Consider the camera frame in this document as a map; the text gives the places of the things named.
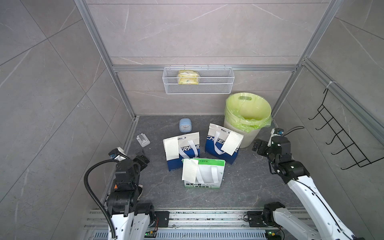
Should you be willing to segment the green white paper bag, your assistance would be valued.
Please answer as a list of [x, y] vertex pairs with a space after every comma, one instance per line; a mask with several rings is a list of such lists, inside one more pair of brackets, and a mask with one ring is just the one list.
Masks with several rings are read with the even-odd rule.
[[186, 188], [212, 188], [219, 189], [223, 180], [225, 164], [224, 160], [196, 159], [199, 161], [197, 178], [195, 183], [184, 182]]

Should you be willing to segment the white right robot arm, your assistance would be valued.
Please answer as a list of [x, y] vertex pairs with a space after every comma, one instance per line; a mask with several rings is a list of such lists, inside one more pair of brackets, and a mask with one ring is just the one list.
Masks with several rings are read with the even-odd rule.
[[309, 227], [279, 202], [265, 205], [262, 217], [266, 225], [282, 227], [298, 240], [357, 239], [323, 198], [308, 170], [293, 159], [286, 137], [274, 136], [270, 142], [256, 139], [253, 151], [267, 158], [271, 173], [295, 193], [316, 227]]

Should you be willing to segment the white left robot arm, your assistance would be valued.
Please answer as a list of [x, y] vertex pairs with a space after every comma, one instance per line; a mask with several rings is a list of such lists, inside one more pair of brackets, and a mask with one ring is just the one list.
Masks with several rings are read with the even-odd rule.
[[145, 153], [140, 152], [134, 159], [127, 158], [117, 163], [107, 199], [107, 211], [112, 222], [109, 240], [143, 240], [151, 232], [148, 228], [158, 227], [153, 204], [139, 202], [143, 192], [139, 184], [140, 173], [149, 162]]

